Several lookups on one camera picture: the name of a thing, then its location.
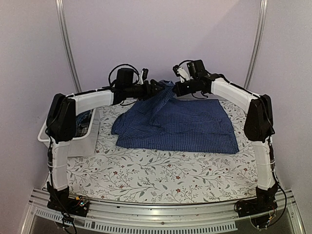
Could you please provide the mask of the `blue plaid button shirt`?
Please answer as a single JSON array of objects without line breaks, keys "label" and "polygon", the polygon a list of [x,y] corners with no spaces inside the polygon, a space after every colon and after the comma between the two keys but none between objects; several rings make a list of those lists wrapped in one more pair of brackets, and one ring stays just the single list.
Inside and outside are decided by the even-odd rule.
[{"label": "blue plaid button shirt", "polygon": [[236,154],[232,123],[217,99],[179,100],[171,81],[148,100],[136,102],[115,120],[116,146],[163,151]]}]

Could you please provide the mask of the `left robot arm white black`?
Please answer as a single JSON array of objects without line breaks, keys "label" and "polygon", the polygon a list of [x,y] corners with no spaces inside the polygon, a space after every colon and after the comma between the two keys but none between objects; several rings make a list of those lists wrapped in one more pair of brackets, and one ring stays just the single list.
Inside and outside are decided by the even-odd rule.
[{"label": "left robot arm white black", "polygon": [[117,105],[128,98],[147,100],[163,90],[155,80],[142,84],[123,85],[120,88],[106,86],[78,94],[56,94],[47,119],[46,134],[49,137],[48,168],[50,181],[47,189],[53,203],[63,212],[73,204],[69,198],[67,182],[67,157],[70,143],[76,135],[76,116],[101,106]]}]

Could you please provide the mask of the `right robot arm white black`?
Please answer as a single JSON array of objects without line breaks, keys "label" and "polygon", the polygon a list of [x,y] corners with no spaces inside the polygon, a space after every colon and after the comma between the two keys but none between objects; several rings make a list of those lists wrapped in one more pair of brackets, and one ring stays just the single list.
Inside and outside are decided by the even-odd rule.
[{"label": "right robot arm white black", "polygon": [[273,155],[272,135],[273,113],[271,98],[258,95],[228,81],[221,74],[211,74],[188,81],[178,81],[173,92],[178,96],[202,91],[230,101],[246,113],[244,134],[251,141],[257,166],[256,198],[251,201],[239,201],[239,212],[255,211],[261,213],[276,208],[275,194],[278,190],[273,172],[275,158]]}]

